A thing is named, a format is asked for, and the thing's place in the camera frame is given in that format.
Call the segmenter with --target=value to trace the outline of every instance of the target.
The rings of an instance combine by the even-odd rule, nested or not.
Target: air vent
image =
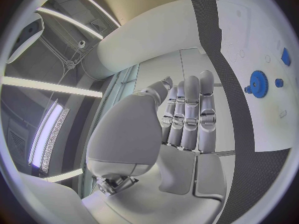
[[[90,24],[98,33],[101,33],[107,29],[107,27],[99,19],[92,21]]]
[[[18,161],[25,161],[25,145],[25,139],[8,128],[7,146],[11,156],[18,159]]]

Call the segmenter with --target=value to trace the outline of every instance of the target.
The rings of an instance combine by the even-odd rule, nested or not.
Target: carbon fiber strip
[[[289,150],[254,152],[254,133],[243,90],[220,52],[221,29],[216,0],[192,0],[200,43],[223,85],[234,126],[235,173],[231,191],[218,221],[229,224],[248,211],[269,189],[279,174]]]

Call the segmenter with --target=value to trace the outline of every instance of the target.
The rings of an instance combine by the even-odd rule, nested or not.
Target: robotic hand
[[[115,104],[101,119],[90,137],[86,162],[98,177],[100,190],[114,194],[133,185],[156,162],[162,130],[158,106],[172,88],[166,77]]]

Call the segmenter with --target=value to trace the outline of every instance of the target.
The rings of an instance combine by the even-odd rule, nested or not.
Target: blue plastic part
[[[283,54],[282,54],[282,61],[287,65],[290,66],[291,64],[291,59],[290,59],[290,55],[289,52],[286,48],[284,48]]]
[[[256,98],[263,98],[266,96],[269,89],[269,83],[264,72],[254,71],[251,74],[250,88]]]
[[[252,94],[252,90],[251,90],[250,86],[245,87],[244,92],[248,93],[248,94]]]
[[[276,87],[278,87],[278,88],[284,86],[284,81],[283,81],[283,79],[276,79],[276,80],[275,80],[275,85],[276,85]]]

